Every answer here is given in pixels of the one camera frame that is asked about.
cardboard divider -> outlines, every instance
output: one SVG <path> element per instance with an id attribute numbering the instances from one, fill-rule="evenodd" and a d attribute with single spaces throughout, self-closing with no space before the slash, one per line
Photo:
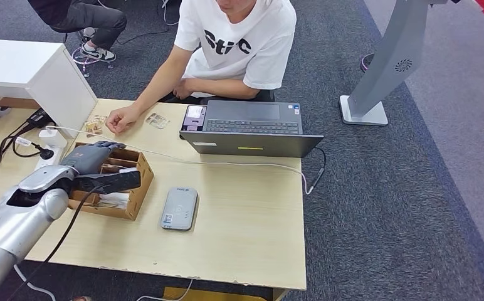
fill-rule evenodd
<path id="1" fill-rule="evenodd" d="M 77 142 L 75 147 L 85 145 L 86 143 Z M 115 205 L 104 203 L 99 194 L 92 194 L 82 206 L 82 211 L 89 213 L 113 216 L 116 218 L 125 218 L 135 220 L 139 214 L 140 207 L 148 193 L 150 184 L 153 181 L 154 173 L 148 165 L 143 153 L 128 149 L 114 150 L 108 159 L 106 159 L 100 168 L 102 174 L 118 173 L 122 168 L 136 167 L 140 172 L 140 187 L 122 193 L 129 193 L 126 208 L 117 208 Z M 86 195 L 83 191 L 73 191 L 69 199 L 68 206 L 76 209 L 80 200 Z"/>

sneaker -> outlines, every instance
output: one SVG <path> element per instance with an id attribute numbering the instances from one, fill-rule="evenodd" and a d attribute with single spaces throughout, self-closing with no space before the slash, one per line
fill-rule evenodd
<path id="1" fill-rule="evenodd" d="M 95 60 L 99 61 L 114 61 L 117 56 L 112 53 L 111 51 L 105 50 L 101 47 L 94 49 L 93 51 L 85 49 L 85 44 L 82 45 L 82 53 L 85 56 L 90 58 L 94 58 Z"/>

robotic arm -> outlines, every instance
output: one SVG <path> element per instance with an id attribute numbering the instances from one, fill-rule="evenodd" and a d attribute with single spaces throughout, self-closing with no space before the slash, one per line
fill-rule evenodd
<path id="1" fill-rule="evenodd" d="M 75 148 L 61 165 L 45 166 L 0 199 L 0 284 L 20 263 L 50 224 L 61 217 L 73 190 L 108 194 L 140 186 L 139 171 L 95 174 L 114 149 L 125 145 L 97 142 Z"/>

man's hand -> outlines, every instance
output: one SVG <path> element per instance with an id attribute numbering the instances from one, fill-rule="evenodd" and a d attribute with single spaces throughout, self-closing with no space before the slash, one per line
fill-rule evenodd
<path id="1" fill-rule="evenodd" d="M 185 99 L 191 96 L 195 92 L 192 88 L 193 80 L 193 78 L 183 78 L 174 89 L 174 95 L 179 99 Z"/>
<path id="2" fill-rule="evenodd" d="M 105 126 L 115 134 L 125 132 L 135 124 L 139 119 L 142 111 L 140 108 L 130 105 L 124 108 L 118 108 L 111 111 L 109 117 L 105 121 Z"/>

man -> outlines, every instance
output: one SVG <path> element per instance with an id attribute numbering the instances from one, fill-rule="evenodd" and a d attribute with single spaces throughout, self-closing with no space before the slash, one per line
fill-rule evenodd
<path id="1" fill-rule="evenodd" d="M 82 53 L 100 61 L 117 57 L 109 51 L 126 27 L 126 17 L 118 9 L 105 8 L 97 0 L 28 0 L 39 17 L 58 32 L 97 28 L 82 45 Z"/>
<path id="2" fill-rule="evenodd" d="M 107 118 L 113 133 L 158 101 L 256 100 L 281 87 L 296 23 L 289 0 L 182 0 L 179 15 L 168 59 L 132 105 Z"/>

